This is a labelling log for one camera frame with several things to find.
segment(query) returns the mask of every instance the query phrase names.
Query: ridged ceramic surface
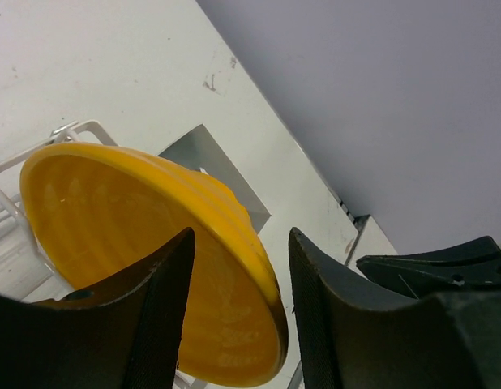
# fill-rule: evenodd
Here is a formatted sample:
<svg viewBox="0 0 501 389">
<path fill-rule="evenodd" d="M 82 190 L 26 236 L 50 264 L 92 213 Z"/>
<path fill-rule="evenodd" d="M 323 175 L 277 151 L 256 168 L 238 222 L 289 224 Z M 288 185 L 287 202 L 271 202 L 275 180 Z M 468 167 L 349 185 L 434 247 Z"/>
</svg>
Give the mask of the ridged ceramic surface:
<svg viewBox="0 0 501 389">
<path fill-rule="evenodd" d="M 179 369 L 249 387 L 282 367 L 288 331 L 274 271 L 245 208 L 219 181 L 135 150 L 59 143 L 25 162 L 20 190 L 40 244 L 77 289 L 192 227 Z"/>
</svg>

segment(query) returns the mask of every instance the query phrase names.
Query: white surface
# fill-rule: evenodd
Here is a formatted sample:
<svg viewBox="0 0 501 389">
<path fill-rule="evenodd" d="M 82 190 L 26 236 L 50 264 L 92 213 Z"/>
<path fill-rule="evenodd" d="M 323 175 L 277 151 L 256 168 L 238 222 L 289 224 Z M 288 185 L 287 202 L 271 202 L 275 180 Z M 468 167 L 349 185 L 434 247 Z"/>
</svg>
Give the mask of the white surface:
<svg viewBox="0 0 501 389">
<path fill-rule="evenodd" d="M 0 239 L 0 293 L 21 300 L 51 277 L 19 227 Z"/>
<path fill-rule="evenodd" d="M 348 267 L 360 276 L 364 275 L 357 269 L 357 260 L 365 255 L 396 255 L 398 254 L 372 216 L 368 217 L 362 232 L 358 236 L 355 251 L 351 255 Z"/>
<path fill-rule="evenodd" d="M 501 0 L 197 0 L 355 215 L 501 245 Z"/>
<path fill-rule="evenodd" d="M 193 0 L 0 2 L 0 160 L 92 118 L 152 154 L 203 123 L 271 213 L 259 235 L 291 344 L 267 387 L 284 387 L 299 360 L 289 230 L 341 262 L 357 231 Z"/>
<path fill-rule="evenodd" d="M 70 292 L 71 290 L 66 289 L 55 277 L 51 276 L 40 287 L 36 288 L 33 292 L 31 292 L 28 296 L 26 296 L 24 298 L 24 301 L 36 302 L 45 300 L 47 298 L 60 300 Z"/>
</svg>

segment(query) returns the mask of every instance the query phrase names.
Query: gray wall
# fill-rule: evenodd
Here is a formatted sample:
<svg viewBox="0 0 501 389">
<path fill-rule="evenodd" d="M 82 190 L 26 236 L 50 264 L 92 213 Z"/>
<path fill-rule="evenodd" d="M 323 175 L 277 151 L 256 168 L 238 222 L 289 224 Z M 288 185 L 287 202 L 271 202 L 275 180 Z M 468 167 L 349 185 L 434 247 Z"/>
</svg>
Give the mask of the gray wall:
<svg viewBox="0 0 501 389">
<path fill-rule="evenodd" d="M 501 244 L 501 0 L 198 0 L 400 252 Z"/>
</svg>

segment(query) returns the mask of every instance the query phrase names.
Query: scuff mark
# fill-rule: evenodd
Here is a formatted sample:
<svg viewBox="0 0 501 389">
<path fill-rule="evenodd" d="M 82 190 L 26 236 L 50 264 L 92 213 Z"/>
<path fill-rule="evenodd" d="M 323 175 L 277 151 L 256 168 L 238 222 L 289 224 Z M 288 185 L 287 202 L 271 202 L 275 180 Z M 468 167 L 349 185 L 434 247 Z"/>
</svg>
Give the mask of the scuff mark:
<svg viewBox="0 0 501 389">
<path fill-rule="evenodd" d="M 215 75 L 211 75 L 211 85 L 209 85 L 209 83 L 207 81 L 204 81 L 203 85 L 204 85 L 204 87 L 206 87 L 210 91 L 216 92 L 216 88 L 215 88 Z"/>
<path fill-rule="evenodd" d="M 345 248 L 345 254 L 349 254 L 349 251 L 353 247 L 354 242 L 355 242 L 355 238 L 352 239 L 351 241 L 349 241 L 349 243 L 346 245 L 346 248 Z"/>
</svg>

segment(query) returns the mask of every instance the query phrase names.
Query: white dish rack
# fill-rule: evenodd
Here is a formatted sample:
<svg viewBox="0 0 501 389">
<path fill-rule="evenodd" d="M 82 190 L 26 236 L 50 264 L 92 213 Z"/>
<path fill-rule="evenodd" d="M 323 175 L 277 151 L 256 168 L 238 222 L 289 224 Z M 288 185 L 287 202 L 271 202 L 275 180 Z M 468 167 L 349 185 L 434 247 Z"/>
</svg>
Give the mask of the white dish rack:
<svg viewBox="0 0 501 389">
<path fill-rule="evenodd" d="M 19 194 L 19 170 L 31 154 L 45 146 L 79 141 L 117 146 L 98 122 L 72 122 L 0 162 L 0 294 L 3 296 L 24 302 L 59 300 L 74 290 L 59 275 L 32 232 Z M 207 383 L 186 374 L 175 374 L 173 387 L 206 386 Z"/>
</svg>

